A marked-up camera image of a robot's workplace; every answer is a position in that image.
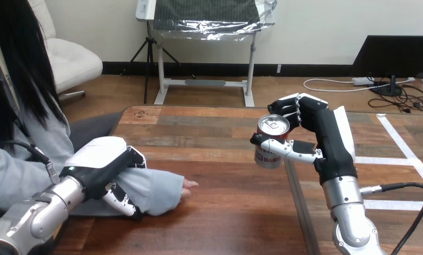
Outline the person's hand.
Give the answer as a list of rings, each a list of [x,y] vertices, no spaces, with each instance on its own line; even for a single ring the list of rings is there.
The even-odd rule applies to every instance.
[[[198,187],[198,183],[192,180],[184,179],[183,186],[182,186],[182,192],[180,195],[181,199],[187,199],[190,198],[192,195],[191,189]]]

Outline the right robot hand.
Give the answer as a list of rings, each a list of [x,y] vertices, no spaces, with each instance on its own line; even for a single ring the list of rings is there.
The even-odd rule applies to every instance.
[[[250,142],[282,158],[313,164],[320,184],[334,178],[357,177],[355,146],[343,106],[330,110],[328,103],[307,93],[282,97],[267,107],[269,113],[285,117],[293,130],[299,126],[315,133],[316,149],[298,151],[298,141],[254,133]]]

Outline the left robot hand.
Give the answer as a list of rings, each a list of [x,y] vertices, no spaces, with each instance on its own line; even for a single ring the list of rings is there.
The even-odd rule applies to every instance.
[[[143,213],[114,179],[125,169],[146,168],[146,158],[120,137],[95,138],[69,158],[61,178],[78,181],[84,201],[102,200],[122,215],[141,220]]]

